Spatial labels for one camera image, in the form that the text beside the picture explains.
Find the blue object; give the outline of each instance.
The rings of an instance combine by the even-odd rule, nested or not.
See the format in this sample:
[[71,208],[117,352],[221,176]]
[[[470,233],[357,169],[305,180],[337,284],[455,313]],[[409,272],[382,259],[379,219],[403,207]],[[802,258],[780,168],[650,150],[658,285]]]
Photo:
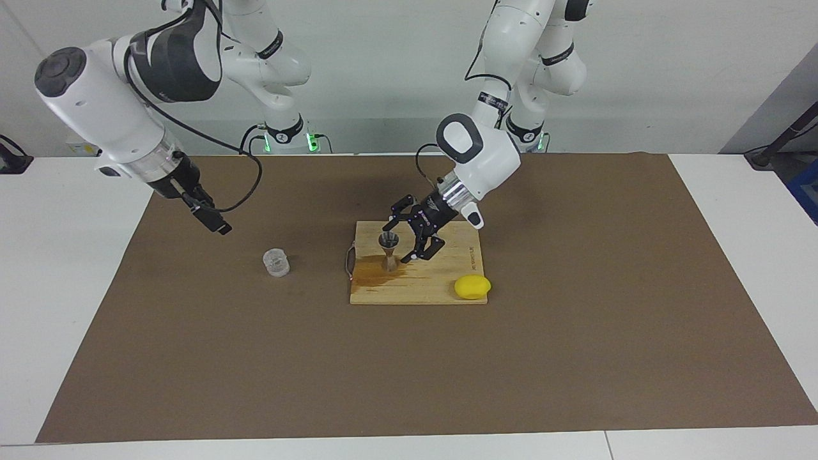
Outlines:
[[789,181],[787,188],[812,220],[818,223],[818,160]]

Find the white table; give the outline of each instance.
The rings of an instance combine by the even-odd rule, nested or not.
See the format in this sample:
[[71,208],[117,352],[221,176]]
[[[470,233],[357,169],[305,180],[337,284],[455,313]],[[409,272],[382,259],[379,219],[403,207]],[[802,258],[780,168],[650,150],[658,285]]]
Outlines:
[[[773,337],[818,406],[818,228],[738,156],[672,156]],[[0,176],[0,458],[814,460],[818,426],[31,446],[151,190],[94,159]]]

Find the white wall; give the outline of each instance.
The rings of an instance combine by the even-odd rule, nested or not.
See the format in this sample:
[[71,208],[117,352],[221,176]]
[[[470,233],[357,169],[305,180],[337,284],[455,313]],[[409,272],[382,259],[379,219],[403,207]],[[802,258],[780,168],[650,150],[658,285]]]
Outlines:
[[[750,120],[724,146],[725,153],[747,151],[775,141],[818,101],[818,45],[759,107]],[[817,121],[807,125],[809,129]],[[818,151],[818,129],[794,139],[782,151]]]
[[[271,1],[286,39],[314,62],[311,81],[295,89],[303,113],[336,150],[409,150],[434,140],[434,120],[473,105],[479,82],[461,79],[492,0]],[[31,88],[37,48],[83,45],[168,19],[151,0],[2,2],[34,42],[17,50],[3,40],[0,128],[39,155],[64,150],[55,118]],[[576,40],[588,83],[553,103],[552,151],[718,152],[818,41],[816,24],[818,2],[803,0],[601,0]],[[258,118],[230,82],[212,101],[170,111],[228,139]],[[389,127],[429,125],[390,141],[398,135]]]

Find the brown mat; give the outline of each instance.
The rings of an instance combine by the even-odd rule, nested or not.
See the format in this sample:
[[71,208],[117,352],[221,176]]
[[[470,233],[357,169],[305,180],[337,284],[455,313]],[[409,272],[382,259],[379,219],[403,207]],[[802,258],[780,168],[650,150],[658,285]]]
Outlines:
[[[412,158],[263,160],[228,237],[154,197],[38,442],[818,424],[665,156],[526,156],[482,206],[489,304],[448,307],[348,304]],[[196,163],[221,204],[254,177]]]

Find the black stand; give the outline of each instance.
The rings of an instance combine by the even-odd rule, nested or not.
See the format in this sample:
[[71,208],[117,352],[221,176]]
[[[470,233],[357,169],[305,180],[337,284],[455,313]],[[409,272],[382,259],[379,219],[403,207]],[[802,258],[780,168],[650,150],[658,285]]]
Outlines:
[[0,175],[23,174],[34,161],[32,156],[14,155],[2,144],[0,144],[0,158],[2,158],[2,164],[5,165],[0,168]]
[[807,109],[792,126],[787,128],[770,146],[759,153],[748,153],[744,155],[750,166],[756,171],[772,171],[772,158],[784,148],[789,141],[792,141],[798,134],[807,127],[807,125],[818,117],[818,102],[812,104],[812,107]]

